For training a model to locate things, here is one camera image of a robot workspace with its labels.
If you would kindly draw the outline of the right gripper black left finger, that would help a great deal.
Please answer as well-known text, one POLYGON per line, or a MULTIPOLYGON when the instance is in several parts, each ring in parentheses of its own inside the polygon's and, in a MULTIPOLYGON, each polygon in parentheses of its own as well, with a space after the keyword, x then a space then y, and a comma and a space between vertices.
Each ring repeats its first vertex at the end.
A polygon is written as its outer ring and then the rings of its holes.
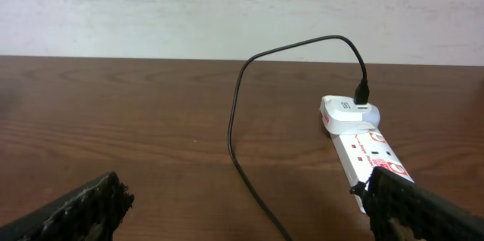
POLYGON ((2 226, 1 241, 112 241, 134 200, 112 171, 2 226))

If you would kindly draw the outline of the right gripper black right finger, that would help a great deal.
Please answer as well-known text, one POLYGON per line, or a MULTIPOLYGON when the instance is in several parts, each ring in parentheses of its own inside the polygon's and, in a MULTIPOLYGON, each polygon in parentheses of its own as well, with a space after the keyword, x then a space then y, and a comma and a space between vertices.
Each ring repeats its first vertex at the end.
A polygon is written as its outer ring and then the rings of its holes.
POLYGON ((483 218, 383 167, 350 193, 361 200, 377 241, 483 241, 483 218))

